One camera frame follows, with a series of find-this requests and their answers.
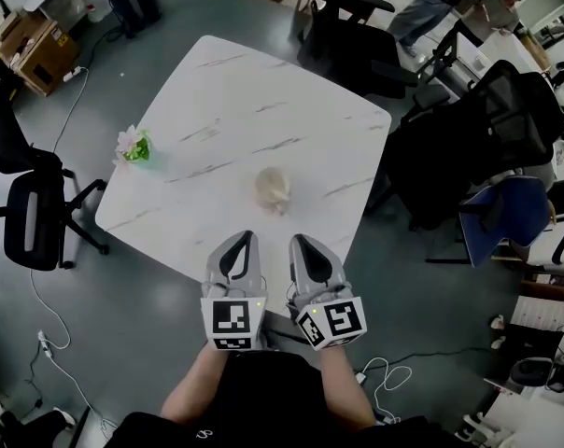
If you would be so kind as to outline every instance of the man with black hair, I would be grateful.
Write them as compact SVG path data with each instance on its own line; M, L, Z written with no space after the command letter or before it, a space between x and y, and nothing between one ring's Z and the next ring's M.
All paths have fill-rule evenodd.
M512 33L519 22L515 3L521 0L475 0L473 8L456 22L440 45L445 49L457 33L463 34L476 47L480 47L489 36L498 30L502 35Z
M388 31L404 50L412 57L415 42L427 32L433 30L450 13L450 10L462 0L413 0L390 23Z

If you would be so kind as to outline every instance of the window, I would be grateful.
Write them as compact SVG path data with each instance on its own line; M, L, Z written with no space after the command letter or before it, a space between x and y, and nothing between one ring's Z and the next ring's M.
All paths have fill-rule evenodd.
M564 38L564 17L558 17L535 34L543 49L549 49Z

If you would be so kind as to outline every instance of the standing person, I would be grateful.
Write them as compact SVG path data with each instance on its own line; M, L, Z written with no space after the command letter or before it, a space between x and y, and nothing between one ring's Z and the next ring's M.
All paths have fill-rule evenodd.
M473 8L457 21L440 45L443 47L457 33L463 34L476 47L480 47L496 30L502 35L512 33L519 22L515 3L521 0L476 0Z
M392 20L388 32L412 57L416 56L415 42L433 30L462 0L413 0Z
M342 346L319 353L321 371L282 352L222 352L206 345L168 396L162 418L127 416L106 448L244 446L464 446L412 418L375 425L374 411Z

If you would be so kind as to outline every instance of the blue jeans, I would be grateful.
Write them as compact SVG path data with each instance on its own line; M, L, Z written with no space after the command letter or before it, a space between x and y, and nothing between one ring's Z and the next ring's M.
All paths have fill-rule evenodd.
M388 31L401 45L411 47L420 36L438 26L451 9L442 0L413 0L394 17Z

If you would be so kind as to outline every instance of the white cable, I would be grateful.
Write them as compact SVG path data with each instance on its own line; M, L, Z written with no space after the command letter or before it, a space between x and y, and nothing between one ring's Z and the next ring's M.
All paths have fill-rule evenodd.
M45 302L43 302L43 300L41 299L41 297L39 297L39 293L37 292L37 289L35 288L35 282L33 282L33 269L29 269L29 280L31 280L31 288L33 289L33 292L35 293L35 296L37 297L37 299L41 302L41 304L48 309L50 312L52 312L54 315L56 315L56 317L58 318L58 320L60 320L60 323L62 324L62 326L64 327L64 331L66 332L66 336L68 337L68 342L66 343L66 345L64 346L58 346L56 345L54 342L52 342L51 340L48 339L43 339L44 342L49 343L52 347L54 347L56 350L64 350L65 348L68 348L70 346L70 332L68 331L68 327L66 326L66 324L64 323L64 321L62 320L62 318L60 317L60 315L54 310L52 309L49 305L47 305Z
M116 428L118 428L118 425L116 423L114 423L112 420L108 420L107 418L104 418L99 412L97 412L92 407L92 405L89 403L89 401L87 400L87 397L85 397L85 394L83 393L83 390L81 389L80 385L78 384L77 379L74 376L72 376L70 373L68 373L68 371L63 369L60 365L58 365L56 363L56 360L53 359L53 357L48 357L48 358L49 358L49 361L51 363L53 363L59 371L61 371L64 375L66 375L68 378L70 378L74 382L75 386L77 387L78 393L80 393L80 396L83 397L83 399L85 400L85 403L87 403L87 406L90 408L90 410L93 412L93 414L100 419L100 428L102 430L102 433L103 433L104 437L106 438L106 440L109 440L109 437L106 434L107 428L111 427L113 429L116 429Z
M389 369L388 361L383 357L374 357L367 362L367 365L365 365L365 368L361 371L361 373L365 373L367 371L367 369L369 368L369 366L372 364L372 362L375 361L375 360L381 360L381 361L386 363L386 373L384 374L384 381L381 384L379 384L374 391L375 405L376 405L378 411L384 412L384 413L387 413L387 414L390 415L390 417L392 418L393 424L394 423L400 423L401 418L399 416L394 416L394 414L392 414L392 412L389 412L388 410L379 406L379 400L377 399L377 391L381 387L384 387L384 389L387 392L391 392L392 390L396 390L398 387L403 385L409 378L411 378L411 375L413 374L413 370L411 370L410 367L406 367L404 365L399 365L398 367L394 367L391 371L388 372L388 369ZM406 376L406 378L404 378L404 380L402 380L399 384L394 385L392 388L388 388L388 380L389 380L390 376L392 376L392 373L394 373L394 371L396 371L398 369L408 370L409 373Z
M70 119L70 115L73 114L73 111L75 110L75 106L77 105L81 94L83 94L83 92L85 91L85 87L87 86L87 80L89 79L89 69L85 68L85 67L81 67L80 71L85 72L85 81L83 81L83 86L80 88L80 91L78 92L77 99L75 100L73 105L70 107L70 111L68 111L68 115L66 115L66 121L64 122L64 125L63 125L62 129L60 130L60 134L58 134L58 138L56 139L56 142L54 143L54 148L51 151L52 153L56 152L56 147L58 147L58 142L60 141L60 138L62 138L62 135L64 134L64 130L66 129L66 125L68 124L68 120Z

